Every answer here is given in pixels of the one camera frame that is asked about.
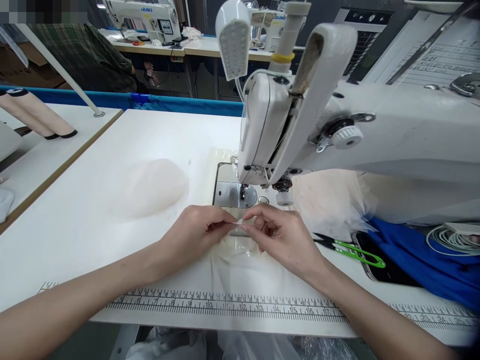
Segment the person in plaid shirt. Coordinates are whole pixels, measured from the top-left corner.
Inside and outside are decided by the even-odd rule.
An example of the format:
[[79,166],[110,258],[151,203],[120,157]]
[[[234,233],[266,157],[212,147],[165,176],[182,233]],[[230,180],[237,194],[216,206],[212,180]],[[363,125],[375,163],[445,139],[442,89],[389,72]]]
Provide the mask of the person in plaid shirt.
[[30,24],[29,27],[85,91],[145,92],[132,62],[91,24]]

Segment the hand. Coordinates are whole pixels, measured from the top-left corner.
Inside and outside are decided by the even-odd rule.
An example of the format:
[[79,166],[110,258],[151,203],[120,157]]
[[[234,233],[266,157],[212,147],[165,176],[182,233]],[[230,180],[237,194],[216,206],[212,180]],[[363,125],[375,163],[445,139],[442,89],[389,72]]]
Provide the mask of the hand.
[[265,203],[249,209],[243,220],[256,216],[244,231],[292,274],[310,283],[315,269],[327,261],[297,211],[283,211]]
[[170,230],[155,243],[160,264],[157,274],[172,275],[200,259],[232,230],[235,225],[229,223],[236,222],[237,219],[217,206],[186,207]]

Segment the white pole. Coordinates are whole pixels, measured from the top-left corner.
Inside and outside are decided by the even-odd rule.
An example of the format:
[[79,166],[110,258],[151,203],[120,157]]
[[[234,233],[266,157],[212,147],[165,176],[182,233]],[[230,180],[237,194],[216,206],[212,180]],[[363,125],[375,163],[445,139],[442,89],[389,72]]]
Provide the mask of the white pole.
[[188,20],[188,26],[192,27],[192,25],[190,25],[189,0],[185,0],[185,7],[186,7],[186,19]]
[[17,28],[25,35],[25,37],[33,44],[34,47],[43,55],[43,57],[52,65],[55,70],[65,79],[65,81],[71,86],[73,90],[83,99],[84,102],[93,110],[93,116],[96,118],[101,118],[105,113],[100,111],[98,107],[95,106],[92,100],[87,96],[87,94],[82,90],[82,88],[72,79],[69,73],[63,68],[62,65],[54,58],[52,53],[42,44],[39,38],[33,33],[32,30],[27,26],[27,24],[15,24]]

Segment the measuring tape ruler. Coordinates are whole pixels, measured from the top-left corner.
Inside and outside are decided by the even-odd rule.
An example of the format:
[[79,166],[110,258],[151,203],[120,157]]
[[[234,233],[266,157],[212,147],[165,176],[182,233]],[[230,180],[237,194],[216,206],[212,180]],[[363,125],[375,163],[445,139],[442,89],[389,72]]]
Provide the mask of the measuring tape ruler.
[[[45,282],[39,293],[58,284],[58,282]],[[426,330],[473,333],[480,325],[480,319],[472,311],[460,306],[426,306],[405,303],[389,303],[388,305]],[[188,289],[136,288],[118,297],[106,308],[152,313],[349,323],[342,310],[325,298],[251,295]]]

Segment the cardboard tube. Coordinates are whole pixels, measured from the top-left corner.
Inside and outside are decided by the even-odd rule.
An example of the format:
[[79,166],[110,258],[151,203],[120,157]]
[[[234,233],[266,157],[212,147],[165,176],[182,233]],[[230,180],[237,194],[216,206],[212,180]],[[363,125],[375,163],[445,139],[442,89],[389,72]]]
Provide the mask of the cardboard tube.
[[47,140],[56,139],[59,137],[56,133],[35,118],[35,116],[21,107],[13,97],[8,95],[3,90],[0,90],[0,108]]
[[28,90],[19,87],[8,90],[7,93],[55,134],[60,135],[64,139],[71,138],[77,134],[77,130],[72,125],[62,119],[55,111]]

